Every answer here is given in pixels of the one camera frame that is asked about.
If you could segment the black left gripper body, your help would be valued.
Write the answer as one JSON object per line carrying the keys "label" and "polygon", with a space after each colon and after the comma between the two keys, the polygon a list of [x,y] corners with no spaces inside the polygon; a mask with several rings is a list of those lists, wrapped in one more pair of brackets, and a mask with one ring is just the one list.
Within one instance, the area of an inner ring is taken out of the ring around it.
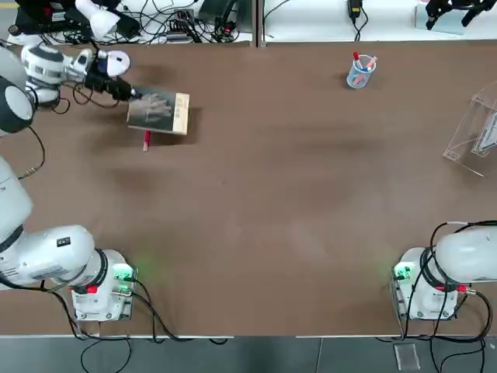
{"label": "black left gripper body", "polygon": [[103,93],[108,91],[109,83],[113,80],[100,71],[88,71],[85,75],[84,87],[91,91]]}

